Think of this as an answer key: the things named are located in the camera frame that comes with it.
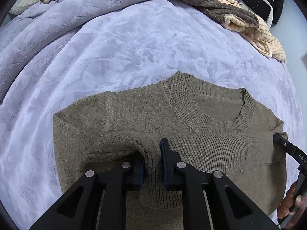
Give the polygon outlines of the person's right hand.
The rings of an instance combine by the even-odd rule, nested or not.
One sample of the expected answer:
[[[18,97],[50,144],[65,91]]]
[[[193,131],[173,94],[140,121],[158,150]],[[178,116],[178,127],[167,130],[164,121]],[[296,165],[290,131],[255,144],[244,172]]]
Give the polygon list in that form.
[[[285,198],[281,201],[281,204],[277,208],[277,217],[278,219],[282,219],[287,217],[288,215],[292,215],[292,218],[286,224],[284,229],[292,229],[299,218],[303,215],[306,209],[306,196],[297,196],[294,199],[294,192],[297,186],[297,182],[294,182],[290,189],[287,191]],[[290,212],[290,207],[295,205],[297,207],[297,211],[295,213]]]

